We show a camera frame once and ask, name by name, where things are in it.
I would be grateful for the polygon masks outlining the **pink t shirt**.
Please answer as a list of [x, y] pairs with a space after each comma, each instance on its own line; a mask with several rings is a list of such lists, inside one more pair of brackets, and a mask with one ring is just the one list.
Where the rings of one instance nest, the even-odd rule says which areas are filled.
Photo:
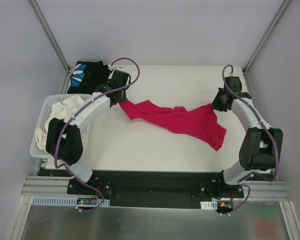
[[193, 110], [183, 106], [160, 107], [150, 100], [137, 104], [126, 100], [119, 105], [130, 120], [142, 119], [172, 133], [192, 136], [206, 142], [215, 151], [224, 143], [227, 130], [218, 123], [211, 104]]

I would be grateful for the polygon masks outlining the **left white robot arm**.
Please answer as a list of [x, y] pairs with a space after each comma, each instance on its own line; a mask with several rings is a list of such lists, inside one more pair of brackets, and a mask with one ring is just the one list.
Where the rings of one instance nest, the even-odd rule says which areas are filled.
[[78, 188], [89, 195], [95, 191], [96, 183], [91, 179], [93, 171], [83, 160], [83, 132], [102, 112], [126, 98], [126, 84], [131, 76], [121, 70], [114, 70], [105, 84], [95, 88], [90, 98], [84, 101], [69, 116], [53, 118], [48, 124], [45, 150], [55, 160], [69, 169], [78, 178]]

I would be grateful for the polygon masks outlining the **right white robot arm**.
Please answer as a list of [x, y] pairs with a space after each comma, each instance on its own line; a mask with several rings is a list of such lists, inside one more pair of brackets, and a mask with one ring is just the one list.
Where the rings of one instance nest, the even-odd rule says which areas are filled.
[[215, 184], [215, 192], [227, 197], [233, 185], [257, 175], [272, 182], [279, 175], [279, 162], [283, 142], [283, 131], [268, 124], [254, 106], [251, 96], [242, 92], [238, 76], [223, 78], [224, 87], [212, 102], [216, 111], [232, 111], [245, 130], [245, 136], [238, 152], [238, 161], [222, 172], [222, 181]]

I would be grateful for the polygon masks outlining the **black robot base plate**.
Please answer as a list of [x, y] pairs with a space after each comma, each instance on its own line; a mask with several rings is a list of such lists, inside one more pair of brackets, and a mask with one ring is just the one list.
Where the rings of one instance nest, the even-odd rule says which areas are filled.
[[69, 195], [94, 195], [96, 188], [112, 207], [199, 209], [213, 198], [243, 199], [243, 188], [225, 184], [218, 172], [94, 170], [87, 186], [71, 179]]

